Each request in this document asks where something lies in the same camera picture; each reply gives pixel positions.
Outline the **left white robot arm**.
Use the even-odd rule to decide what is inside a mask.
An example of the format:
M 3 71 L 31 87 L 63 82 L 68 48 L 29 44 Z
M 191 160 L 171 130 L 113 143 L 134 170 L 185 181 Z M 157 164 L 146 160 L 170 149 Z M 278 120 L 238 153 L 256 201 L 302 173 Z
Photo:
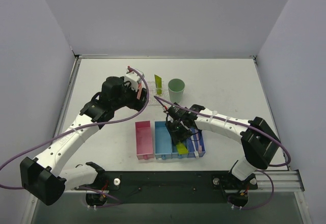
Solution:
M 68 171 L 63 167 L 88 138 L 114 117 L 115 111 L 123 107 L 143 110 L 148 97 L 142 79 L 134 71 L 123 77 L 108 77 L 61 137 L 35 158 L 26 157 L 20 163 L 22 187 L 48 206 L 72 188 L 101 188 L 105 171 L 97 164 L 87 162 Z

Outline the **orange plastic cup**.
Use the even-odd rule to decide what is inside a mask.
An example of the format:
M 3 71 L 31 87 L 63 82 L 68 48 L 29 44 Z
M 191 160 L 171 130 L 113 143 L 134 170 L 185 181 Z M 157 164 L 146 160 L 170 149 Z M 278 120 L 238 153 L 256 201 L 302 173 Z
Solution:
M 140 100 L 141 98 L 141 93 L 142 93 L 142 87 L 138 88 L 138 92 L 137 92 L 137 99 Z

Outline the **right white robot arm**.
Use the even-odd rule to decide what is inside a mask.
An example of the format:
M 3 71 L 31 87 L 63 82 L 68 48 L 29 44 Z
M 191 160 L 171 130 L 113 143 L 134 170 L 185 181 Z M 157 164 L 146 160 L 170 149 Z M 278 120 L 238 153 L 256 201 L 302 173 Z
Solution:
M 279 140 L 266 121 L 260 117 L 243 120 L 219 114 L 201 105 L 181 108 L 174 103 L 166 109 L 166 127 L 173 143 L 190 138 L 197 131 L 210 131 L 238 142 L 244 156 L 230 170 L 239 181 L 245 181 L 255 170 L 265 170 L 279 149 Z

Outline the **yellow-green toothpaste tube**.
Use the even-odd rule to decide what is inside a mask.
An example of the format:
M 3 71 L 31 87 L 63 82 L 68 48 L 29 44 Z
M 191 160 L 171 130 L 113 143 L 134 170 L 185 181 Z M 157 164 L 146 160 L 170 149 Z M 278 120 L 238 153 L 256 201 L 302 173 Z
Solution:
M 186 147 L 186 145 L 182 142 L 178 142 L 176 144 L 176 149 L 179 155 L 184 155 L 184 154 L 188 154 L 188 149 Z
M 157 96 L 161 96 L 162 95 L 162 78 L 155 74 L 154 79 L 155 79 L 156 94 L 157 94 Z

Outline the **clear textured plastic box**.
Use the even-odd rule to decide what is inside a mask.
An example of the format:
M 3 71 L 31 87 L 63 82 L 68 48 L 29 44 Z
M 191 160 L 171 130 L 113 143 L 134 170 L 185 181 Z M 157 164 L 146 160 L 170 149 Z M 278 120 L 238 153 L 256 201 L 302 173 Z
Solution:
M 157 88 L 156 83 L 154 81 L 148 82 L 148 88 L 150 92 L 150 98 L 149 98 L 149 104 L 152 106 L 156 106 L 158 104 L 158 101 L 154 98 L 154 96 L 161 97 L 165 100 L 169 100 L 169 91 L 168 87 L 165 85 L 165 83 L 161 82 L 161 87 Z

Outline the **green plastic cup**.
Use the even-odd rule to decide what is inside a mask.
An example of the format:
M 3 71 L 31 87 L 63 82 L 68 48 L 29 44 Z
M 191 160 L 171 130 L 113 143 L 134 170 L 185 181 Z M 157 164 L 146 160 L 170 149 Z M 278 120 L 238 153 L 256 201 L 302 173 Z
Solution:
M 183 97 L 185 83 L 183 80 L 174 78 L 168 82 L 169 97 L 172 103 L 180 103 Z

